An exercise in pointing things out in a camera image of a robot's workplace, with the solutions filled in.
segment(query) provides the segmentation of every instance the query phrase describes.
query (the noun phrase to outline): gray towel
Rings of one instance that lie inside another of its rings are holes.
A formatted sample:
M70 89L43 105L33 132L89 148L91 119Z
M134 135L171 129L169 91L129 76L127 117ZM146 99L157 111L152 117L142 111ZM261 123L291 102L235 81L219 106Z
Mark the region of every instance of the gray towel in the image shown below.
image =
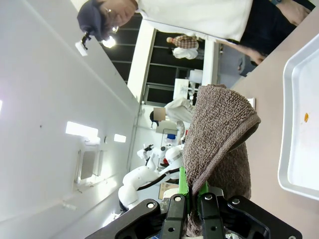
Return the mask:
M223 189L225 198L250 198L250 171L245 140L260 123L256 111L237 92L208 85L200 87L183 150L183 164L192 196L202 185ZM187 235L200 236L195 212L188 218Z

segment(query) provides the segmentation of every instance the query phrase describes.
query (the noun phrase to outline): ceiling light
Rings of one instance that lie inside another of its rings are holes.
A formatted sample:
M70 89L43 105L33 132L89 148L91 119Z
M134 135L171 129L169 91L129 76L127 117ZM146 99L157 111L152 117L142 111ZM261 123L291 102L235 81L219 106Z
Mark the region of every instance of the ceiling light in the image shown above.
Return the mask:
M115 134L114 135L114 141L119 143L125 143L126 142L126 136Z
M74 123L69 121L66 124L65 133L87 137L87 138L97 138L99 130L97 128L92 128L79 123Z
M103 40L102 44L107 48L112 48L113 46L116 45L116 41L112 36L110 36L110 38L107 41Z

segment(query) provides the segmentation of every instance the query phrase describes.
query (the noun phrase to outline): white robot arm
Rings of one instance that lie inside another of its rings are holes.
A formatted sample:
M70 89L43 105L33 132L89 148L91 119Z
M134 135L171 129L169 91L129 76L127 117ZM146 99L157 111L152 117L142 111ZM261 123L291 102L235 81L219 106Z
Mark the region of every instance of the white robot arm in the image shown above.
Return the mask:
M138 167L129 172L123 178L123 186L119 189L119 199L121 203L129 210L135 207L139 201L137 191L140 187L151 183L160 184L168 179L178 179L179 172L171 173L172 170L179 169L182 166L182 149L180 146L167 148L152 148L152 154L149 158L147 166ZM140 158L147 160L145 148L138 151ZM155 156L166 157L169 166L158 172L155 170L153 159Z

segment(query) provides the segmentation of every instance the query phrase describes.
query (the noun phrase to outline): person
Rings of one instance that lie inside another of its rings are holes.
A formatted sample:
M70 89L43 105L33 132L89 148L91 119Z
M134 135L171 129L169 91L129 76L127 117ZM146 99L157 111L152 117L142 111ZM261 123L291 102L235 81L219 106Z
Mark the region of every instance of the person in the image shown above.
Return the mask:
M181 144L181 138L185 133L184 122L191 123L194 110L195 106L183 97L177 98L165 106L166 116L170 121L176 123L179 131L179 135L177 137L178 144ZM161 120L154 119L154 111L150 113L150 120L152 121L152 124L154 122L157 126L160 125Z
M197 42L197 38L195 36L177 36L177 37L168 37L166 39L167 43L174 44L177 47L183 48L183 49L191 49L195 48L197 49L199 47L199 44Z
M184 48L176 47L174 49L170 48L168 50L168 53L169 55L173 55L177 59L186 58L188 60L192 60L192 59L204 60L204 50L200 48L196 50L195 48L184 49Z
M137 10L159 31L221 41L257 64L310 12L293 0L88 0L77 19L82 31L102 41Z

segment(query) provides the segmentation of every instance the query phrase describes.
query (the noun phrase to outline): white shirt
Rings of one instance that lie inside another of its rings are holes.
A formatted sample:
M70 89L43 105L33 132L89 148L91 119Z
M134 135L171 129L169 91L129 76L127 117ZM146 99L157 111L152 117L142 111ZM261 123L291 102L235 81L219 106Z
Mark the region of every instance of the white shirt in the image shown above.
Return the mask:
M191 123L194 106L185 98L178 98L165 106L165 112L168 118L177 123L183 121Z
M240 41L253 0L137 0L143 19L162 32Z
M186 58L188 60L192 60L197 57L198 52L195 48L184 49L177 47L173 50L173 55L177 59Z

